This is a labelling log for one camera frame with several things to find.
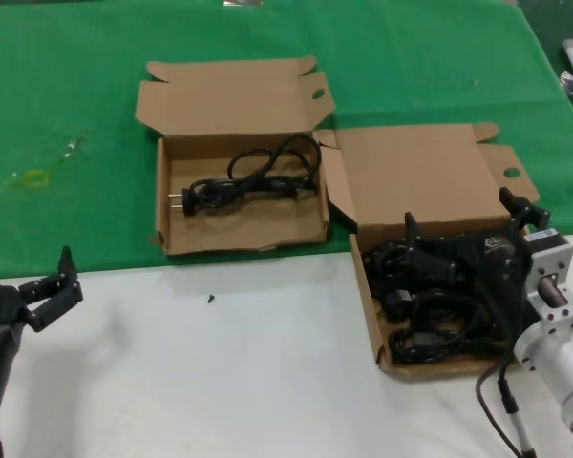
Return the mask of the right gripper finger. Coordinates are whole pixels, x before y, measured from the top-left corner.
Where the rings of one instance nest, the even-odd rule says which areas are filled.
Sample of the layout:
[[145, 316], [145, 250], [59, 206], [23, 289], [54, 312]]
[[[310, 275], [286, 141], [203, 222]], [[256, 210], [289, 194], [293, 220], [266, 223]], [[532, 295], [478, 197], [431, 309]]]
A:
[[499, 201], [510, 214], [508, 231], [520, 232], [528, 225], [533, 225], [538, 230], [548, 228], [550, 213], [534, 205], [528, 198], [516, 196], [507, 187], [501, 187]]
[[406, 262], [414, 270], [435, 280], [455, 284], [460, 280], [457, 248], [462, 235], [427, 236], [414, 216], [405, 214]]

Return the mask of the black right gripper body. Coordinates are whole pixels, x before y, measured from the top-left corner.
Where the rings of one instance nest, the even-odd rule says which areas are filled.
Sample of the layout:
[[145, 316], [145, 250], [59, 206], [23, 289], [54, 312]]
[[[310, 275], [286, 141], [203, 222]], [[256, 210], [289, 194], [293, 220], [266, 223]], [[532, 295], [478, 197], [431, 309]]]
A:
[[465, 232], [457, 237], [456, 256], [502, 338], [515, 342], [526, 315], [526, 261], [520, 257], [517, 238], [499, 229]]

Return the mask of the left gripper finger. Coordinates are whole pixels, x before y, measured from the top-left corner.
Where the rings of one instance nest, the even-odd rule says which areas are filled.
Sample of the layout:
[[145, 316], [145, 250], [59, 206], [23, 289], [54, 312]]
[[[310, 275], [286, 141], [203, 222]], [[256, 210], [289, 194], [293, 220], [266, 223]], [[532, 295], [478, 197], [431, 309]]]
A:
[[27, 325], [41, 332], [83, 301], [80, 284], [75, 281], [27, 314]]
[[80, 285], [71, 248], [63, 247], [55, 273], [20, 285], [18, 291], [24, 302], [79, 302]]

